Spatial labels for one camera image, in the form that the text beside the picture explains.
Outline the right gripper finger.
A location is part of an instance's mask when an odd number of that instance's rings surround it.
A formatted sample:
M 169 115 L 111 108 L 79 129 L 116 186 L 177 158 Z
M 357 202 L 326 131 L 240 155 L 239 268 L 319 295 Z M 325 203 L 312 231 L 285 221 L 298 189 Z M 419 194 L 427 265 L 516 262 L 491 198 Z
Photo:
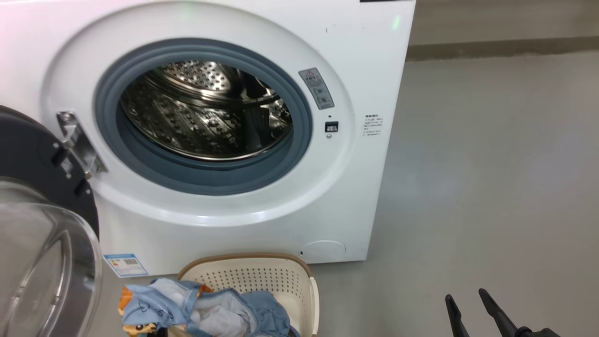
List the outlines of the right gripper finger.
M 502 337 L 515 337 L 518 328 L 508 318 L 507 314 L 497 305 L 487 290 L 479 288 L 479 296 L 486 312 L 494 319 Z
M 449 316 L 449 322 L 451 324 L 452 335 L 454 337 L 469 337 L 470 335 L 468 334 L 467 329 L 462 322 L 461 312 L 451 294 L 447 294 L 445 296 L 445 303 Z

